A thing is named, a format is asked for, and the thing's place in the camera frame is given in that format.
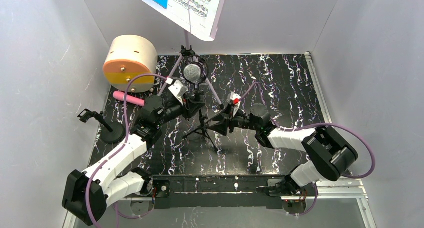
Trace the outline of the black round-base desktop mic stand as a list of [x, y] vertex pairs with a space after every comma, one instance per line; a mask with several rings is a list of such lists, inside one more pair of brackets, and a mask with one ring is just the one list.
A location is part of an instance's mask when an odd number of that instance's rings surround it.
[[124, 125], [118, 121], [107, 122], [104, 118], [103, 111], [98, 113], [96, 111], [84, 109], [77, 117], [84, 123], [90, 118], [95, 118], [103, 126], [99, 138], [107, 144], [120, 142], [125, 136]]

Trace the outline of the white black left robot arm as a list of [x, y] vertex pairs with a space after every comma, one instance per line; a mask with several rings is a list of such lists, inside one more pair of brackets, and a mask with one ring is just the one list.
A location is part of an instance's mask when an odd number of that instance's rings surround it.
[[174, 98], [165, 103], [163, 98], [152, 95], [138, 110], [128, 135], [97, 163], [67, 177], [62, 207], [87, 225], [99, 227], [99, 219], [107, 208], [126, 197], [153, 189], [151, 174], [135, 168], [123, 176], [119, 174], [136, 158], [148, 151], [162, 136], [162, 125], [183, 116], [186, 119], [197, 114], [206, 104], [204, 95], [195, 93]]

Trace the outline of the pink microphone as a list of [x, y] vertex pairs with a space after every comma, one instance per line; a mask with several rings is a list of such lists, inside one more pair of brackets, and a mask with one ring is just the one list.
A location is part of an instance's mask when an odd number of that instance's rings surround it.
[[[124, 96], [125, 96], [124, 94], [125, 93], [122, 92], [122, 91], [115, 91], [112, 96], [116, 100], [124, 101]], [[140, 98], [137, 98], [137, 97], [134, 97], [134, 96], [127, 95], [126, 99], [127, 99], [127, 103], [135, 104], [135, 105], [138, 105], [138, 106], [144, 106], [144, 104], [145, 104], [145, 101], [143, 99], [140, 99]]]

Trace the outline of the black tripod microphone stand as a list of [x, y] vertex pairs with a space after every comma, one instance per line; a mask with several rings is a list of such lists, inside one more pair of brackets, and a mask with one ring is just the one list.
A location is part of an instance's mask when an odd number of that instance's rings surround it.
[[[205, 93], [203, 92], [203, 90], [201, 90], [199, 88], [194, 89], [193, 93], [191, 93], [189, 95], [184, 95], [184, 103], [186, 102], [187, 99], [192, 101], [192, 99], [195, 96], [205, 96], [204, 94]], [[202, 109], [200, 109], [197, 114], [198, 114], [200, 125], [198, 125], [195, 129], [190, 130], [189, 132], [185, 133], [182, 138], [187, 139], [188, 136], [192, 135], [193, 133], [199, 134], [199, 135], [203, 136], [205, 139], [209, 139], [212, 143], [213, 148], [217, 152], [218, 148], [215, 145], [214, 141], [212, 140], [211, 136], [209, 135], [208, 129], [207, 129], [206, 124], [205, 124], [205, 122], [208, 119], [207, 115], [202, 113]]]

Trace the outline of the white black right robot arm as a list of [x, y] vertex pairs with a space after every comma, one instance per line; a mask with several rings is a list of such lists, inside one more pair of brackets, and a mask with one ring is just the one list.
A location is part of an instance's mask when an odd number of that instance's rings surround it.
[[235, 128], [254, 130], [255, 138], [264, 147], [296, 149], [309, 155], [308, 162], [293, 168], [274, 185], [259, 187], [260, 192], [269, 196], [295, 194], [312, 182], [336, 181], [358, 158], [352, 145], [330, 125], [284, 131], [274, 124], [265, 105], [256, 103], [250, 110], [250, 114], [245, 114], [228, 105], [207, 127], [224, 136]]

